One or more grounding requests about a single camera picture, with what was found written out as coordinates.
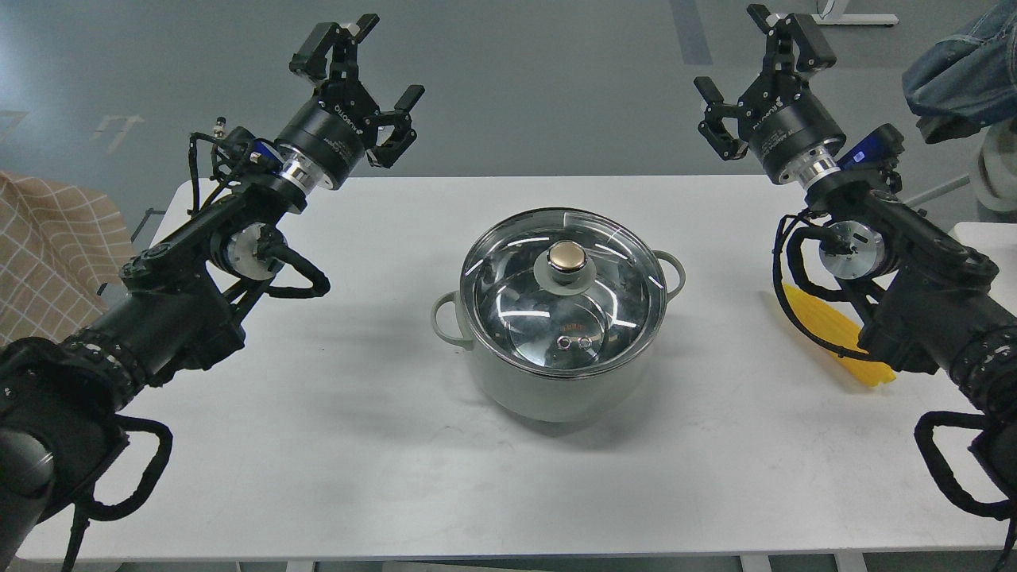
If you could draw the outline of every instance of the glass lid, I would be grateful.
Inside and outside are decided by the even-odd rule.
[[[551,377],[612,369],[653,339],[666,309],[657,256],[624,227],[574,209],[506,219],[463,264],[460,297],[476,338]]]

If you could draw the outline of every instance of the gray floor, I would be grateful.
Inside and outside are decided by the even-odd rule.
[[[900,95],[900,74],[934,42],[992,0],[855,0],[851,12],[895,12],[893,28],[828,30],[839,62],[813,81],[849,140],[883,122],[907,137],[904,196],[963,174],[980,137],[921,144]],[[391,171],[357,176],[646,175],[759,173],[754,159],[719,161],[695,132],[692,78],[713,76],[733,99],[755,77],[762,36],[744,1],[540,2],[308,1],[289,17],[278,3],[182,1],[111,5],[0,0],[0,169],[103,190],[128,227],[162,209],[185,180],[186,135],[217,115],[272,137],[309,95],[287,69],[316,21],[375,11],[361,77],[386,108],[410,82],[428,92],[414,111],[420,139]],[[774,0],[812,11],[814,0]],[[691,17],[690,8],[698,8]],[[10,117],[24,113],[13,127]],[[139,116],[122,145],[95,136],[106,116]],[[926,206],[945,228],[974,220],[965,189]],[[158,218],[139,235],[152,239]],[[868,555],[869,570],[989,570],[994,553]],[[737,571],[733,558],[554,559],[491,565],[579,570]],[[771,558],[777,572],[834,570],[829,555]],[[17,564],[13,570],[38,570]],[[231,564],[135,563],[123,572],[234,572]],[[283,570],[248,563],[246,572]],[[321,572],[380,570],[323,563]]]
[[[996,552],[891,553],[866,554],[869,572],[988,572],[996,563]],[[711,558],[554,558],[526,560],[451,561],[475,567],[544,572],[741,572],[734,557]],[[316,572],[381,572],[381,562],[321,562]],[[773,572],[837,572],[833,555],[781,555],[770,557]],[[15,563],[8,572],[57,572],[58,565]],[[111,565],[79,565],[78,572],[285,572],[281,562],[236,563],[129,563],[119,568]],[[1017,570],[1010,563],[1006,570]]]

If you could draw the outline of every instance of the table leg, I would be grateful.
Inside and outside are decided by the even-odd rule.
[[[860,552],[839,552],[834,553],[834,561],[837,563],[837,572],[866,572],[865,558]]]
[[[741,559],[741,572],[771,572],[770,557],[765,554],[746,554]]]
[[[316,566],[313,560],[291,560],[286,563],[286,572],[314,572]]]

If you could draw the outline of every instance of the yellow object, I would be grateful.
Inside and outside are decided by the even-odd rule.
[[[857,324],[816,296],[811,296],[789,284],[783,284],[783,286],[791,309],[810,332],[830,343],[847,349],[859,350],[856,342],[861,328]],[[837,356],[833,352],[830,354],[834,357]],[[838,357],[837,362],[850,371],[855,379],[871,388],[897,379],[893,369],[882,361],[860,361],[850,357]]]

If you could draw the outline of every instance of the beige checkered cloth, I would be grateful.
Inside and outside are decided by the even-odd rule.
[[[96,291],[134,255],[102,192],[0,171],[0,346],[61,341],[99,318]]]

